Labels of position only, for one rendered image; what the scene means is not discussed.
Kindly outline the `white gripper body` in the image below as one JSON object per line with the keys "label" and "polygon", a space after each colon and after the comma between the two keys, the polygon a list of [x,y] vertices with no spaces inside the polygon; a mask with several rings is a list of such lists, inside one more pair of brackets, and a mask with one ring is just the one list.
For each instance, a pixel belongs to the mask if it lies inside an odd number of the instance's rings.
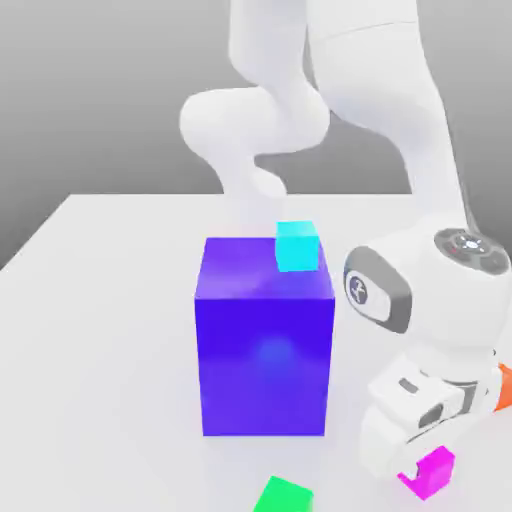
{"label": "white gripper body", "polygon": [[406,460],[418,462],[439,446],[451,447],[464,431],[465,417],[460,416],[413,436],[372,405],[361,424],[359,458],[372,476],[393,479]]}

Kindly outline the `small magenta cube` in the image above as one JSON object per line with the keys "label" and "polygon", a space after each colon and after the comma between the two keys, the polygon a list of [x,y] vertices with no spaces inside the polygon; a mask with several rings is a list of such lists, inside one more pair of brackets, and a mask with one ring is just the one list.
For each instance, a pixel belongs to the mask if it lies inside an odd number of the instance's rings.
{"label": "small magenta cube", "polygon": [[417,462],[414,479],[404,473],[399,473],[397,478],[425,501],[450,483],[454,465],[455,455],[445,446],[439,446]]}

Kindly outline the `small green cube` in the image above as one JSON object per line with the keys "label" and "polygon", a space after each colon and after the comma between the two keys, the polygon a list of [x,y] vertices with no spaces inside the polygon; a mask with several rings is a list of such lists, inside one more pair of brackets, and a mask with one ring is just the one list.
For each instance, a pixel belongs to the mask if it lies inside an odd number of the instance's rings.
{"label": "small green cube", "polygon": [[252,512],[313,512],[313,492],[271,476]]}

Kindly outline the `small cyan cube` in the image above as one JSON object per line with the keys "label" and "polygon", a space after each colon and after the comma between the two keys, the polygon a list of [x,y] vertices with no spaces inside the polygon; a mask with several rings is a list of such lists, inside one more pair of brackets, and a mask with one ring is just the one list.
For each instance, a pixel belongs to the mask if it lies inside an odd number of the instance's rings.
{"label": "small cyan cube", "polygon": [[320,240],[312,221],[279,221],[275,256],[280,272],[316,271]]}

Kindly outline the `large orange box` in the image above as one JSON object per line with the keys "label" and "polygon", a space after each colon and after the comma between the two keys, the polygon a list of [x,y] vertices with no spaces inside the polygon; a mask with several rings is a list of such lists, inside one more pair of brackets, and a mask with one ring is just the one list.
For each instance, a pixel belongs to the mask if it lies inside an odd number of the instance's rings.
{"label": "large orange box", "polygon": [[503,363],[498,365],[501,372],[501,389],[495,412],[512,406],[512,369]]}

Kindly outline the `large blue box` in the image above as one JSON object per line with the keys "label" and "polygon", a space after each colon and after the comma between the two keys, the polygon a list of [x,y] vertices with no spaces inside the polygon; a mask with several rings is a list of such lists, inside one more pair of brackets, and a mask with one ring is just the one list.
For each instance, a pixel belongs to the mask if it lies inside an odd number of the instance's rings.
{"label": "large blue box", "polygon": [[327,262],[281,272],[272,238],[204,245],[194,297],[206,436],[321,436],[335,317]]}

